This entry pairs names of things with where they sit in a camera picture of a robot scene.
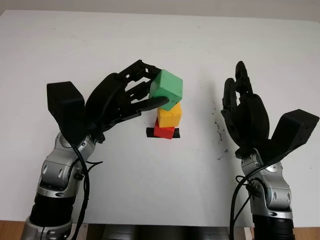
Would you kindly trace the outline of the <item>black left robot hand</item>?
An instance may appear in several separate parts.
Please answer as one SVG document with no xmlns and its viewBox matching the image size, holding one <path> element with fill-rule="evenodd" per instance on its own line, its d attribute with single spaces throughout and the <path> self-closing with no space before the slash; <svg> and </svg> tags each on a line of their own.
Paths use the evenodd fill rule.
<svg viewBox="0 0 320 240">
<path fill-rule="evenodd" d="M 139 59 L 123 71 L 109 74 L 93 90 L 84 110 L 88 131 L 96 142 L 103 143 L 104 132 L 116 124 L 169 102 L 166 96 L 143 99 L 160 72 L 161 69 Z"/>
</svg>

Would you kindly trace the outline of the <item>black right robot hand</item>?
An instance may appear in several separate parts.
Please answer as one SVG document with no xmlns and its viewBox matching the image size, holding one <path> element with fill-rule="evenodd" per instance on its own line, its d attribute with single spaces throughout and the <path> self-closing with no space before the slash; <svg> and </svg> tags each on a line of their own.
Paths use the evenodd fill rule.
<svg viewBox="0 0 320 240">
<path fill-rule="evenodd" d="M 227 131 L 238 146 L 235 156 L 242 159 L 267 140 L 270 132 L 266 108 L 253 92 L 243 61 L 236 64 L 235 79 L 228 78 L 224 83 L 222 106 Z"/>
</svg>

